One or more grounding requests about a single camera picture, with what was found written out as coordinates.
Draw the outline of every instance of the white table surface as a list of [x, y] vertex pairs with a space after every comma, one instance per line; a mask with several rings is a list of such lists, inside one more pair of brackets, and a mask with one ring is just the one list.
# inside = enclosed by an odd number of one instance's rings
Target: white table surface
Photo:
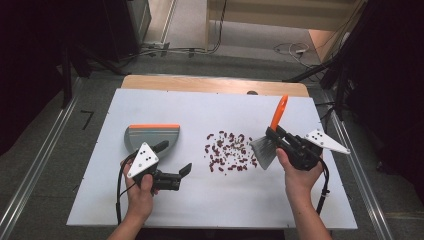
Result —
[[[178, 123], [179, 139], [169, 155], [160, 159], [158, 168], [177, 173], [192, 163], [192, 171], [182, 180], [179, 191], [161, 191], [154, 197], [147, 227], [295, 227], [278, 160], [266, 171], [259, 165], [249, 165], [247, 171], [211, 172], [209, 155], [205, 153], [205, 145], [212, 141], [206, 137], [211, 133], [242, 133], [253, 139], [264, 136], [279, 100], [275, 96], [117, 89], [67, 225], [116, 225], [119, 163], [129, 154], [124, 145], [125, 129], [137, 123]], [[289, 98], [280, 126], [299, 136], [322, 129], [313, 100], [301, 97]], [[321, 218], [329, 229], [356, 229], [333, 156], [327, 150], [323, 154], [330, 170], [331, 193]], [[322, 175], [312, 190], [315, 206], [323, 183]], [[127, 206], [123, 195], [122, 216]]]

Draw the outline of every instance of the metal frame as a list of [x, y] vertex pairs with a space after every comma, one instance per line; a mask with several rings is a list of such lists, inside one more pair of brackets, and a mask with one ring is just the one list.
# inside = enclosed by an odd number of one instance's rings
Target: metal frame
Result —
[[8, 239], [13, 228], [15, 227], [15, 224], [18, 221], [18, 218], [21, 215], [26, 203], [28, 202], [32, 190], [38, 181], [38, 178], [40, 177], [50, 158], [50, 154], [52, 153], [57, 140], [59, 139], [66, 123], [68, 122], [74, 106], [78, 101], [82, 87], [82, 80], [78, 77], [74, 84], [75, 94], [73, 98], [67, 107], [60, 111], [52, 129], [47, 135], [46, 140], [44, 140], [40, 151], [38, 152], [31, 167], [26, 173], [24, 180], [11, 198], [6, 208], [5, 214], [3, 215], [0, 222], [0, 239]]
[[[324, 91], [323, 95], [325, 101], [333, 101], [332, 96], [328, 92]], [[344, 122], [340, 122], [334, 112], [331, 114], [331, 120], [333, 121], [341, 143], [351, 151], [351, 154], [347, 155], [348, 162], [352, 169], [353, 176], [355, 177], [355, 181], [358, 184], [358, 188], [361, 192], [368, 214], [370, 215], [370, 219], [374, 225], [378, 239], [394, 239], [380, 204], [378, 203], [366, 173], [362, 168], [358, 155], [356, 154], [353, 143], [349, 138]]]

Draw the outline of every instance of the brush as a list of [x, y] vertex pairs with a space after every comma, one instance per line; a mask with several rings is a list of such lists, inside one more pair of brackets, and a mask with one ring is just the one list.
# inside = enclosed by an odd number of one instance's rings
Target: brush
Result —
[[[272, 118], [271, 125], [269, 126], [274, 131], [277, 131], [278, 123], [280, 122], [281, 116], [283, 116], [284, 110], [286, 109], [287, 100], [288, 95], [282, 96], [280, 102], [278, 103], [277, 109], [275, 110], [274, 117]], [[252, 146], [259, 165], [261, 165], [262, 169], [266, 170], [276, 157], [275, 149], [277, 148], [277, 145], [275, 141], [267, 136], [264, 136], [250, 142], [250, 146]]]

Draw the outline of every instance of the orange handle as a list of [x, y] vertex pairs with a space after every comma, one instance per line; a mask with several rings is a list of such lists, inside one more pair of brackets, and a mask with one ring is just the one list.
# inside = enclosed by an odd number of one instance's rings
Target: orange handle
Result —
[[278, 103], [277, 109], [275, 110], [274, 117], [271, 121], [271, 129], [276, 131], [278, 123], [280, 122], [281, 116], [283, 116], [284, 110], [286, 109], [287, 100], [289, 99], [288, 95], [281, 97], [280, 102]]

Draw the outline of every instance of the black cable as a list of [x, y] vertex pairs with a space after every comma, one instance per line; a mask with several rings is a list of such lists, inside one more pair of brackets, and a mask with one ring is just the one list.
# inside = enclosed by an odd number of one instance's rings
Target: black cable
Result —
[[121, 192], [121, 194], [119, 195], [119, 197], [122, 197], [122, 195], [124, 195], [124, 193], [128, 192], [128, 190], [130, 190], [132, 187], [134, 187], [136, 183], [134, 182], [131, 186], [129, 186], [127, 189], [125, 189], [125, 191]]
[[322, 159], [320, 160], [320, 162], [321, 162], [322, 167], [323, 167], [325, 182], [324, 182], [324, 186], [322, 187], [321, 197], [319, 199], [317, 210], [316, 210], [318, 215], [321, 213], [322, 206], [324, 205], [324, 201], [325, 201], [325, 198], [327, 197], [327, 194], [330, 193], [330, 191], [328, 190], [328, 182], [330, 180], [330, 172], [328, 170], [327, 164], [325, 164], [325, 162]]
[[122, 179], [122, 174], [124, 172], [125, 165], [127, 165], [127, 163], [128, 163], [129, 160], [135, 158], [135, 156], [137, 155], [137, 152], [138, 152], [138, 150], [135, 151], [134, 153], [131, 153], [127, 158], [125, 158], [124, 161], [122, 162], [121, 168], [119, 170], [118, 186], [117, 186], [117, 191], [116, 191], [116, 204], [115, 204], [116, 217], [118, 219], [118, 225], [121, 224], [121, 221], [122, 221], [122, 216], [121, 216], [121, 202], [120, 202], [120, 198], [121, 198], [121, 195], [122, 195], [121, 194], [121, 179]]
[[160, 48], [153, 47], [153, 48], [149, 48], [148, 50], [146, 50], [144, 52], [139, 53], [136, 56], [144, 55], [144, 54], [148, 54], [148, 53], [168, 52], [168, 51], [179, 51], [179, 52], [184, 52], [184, 53], [199, 53], [199, 54], [213, 54], [213, 53], [215, 53], [219, 49], [219, 46], [221, 45], [222, 25], [223, 25], [223, 22], [224, 22], [224, 16], [225, 16], [225, 10], [226, 10], [226, 8], [227, 8], [227, 0], [225, 0], [224, 6], [222, 8], [221, 19], [220, 19], [220, 23], [219, 23], [218, 42], [215, 44], [215, 46], [212, 49], [208, 49], [205, 52], [203, 48], [168, 48], [168, 49], [160, 49]]

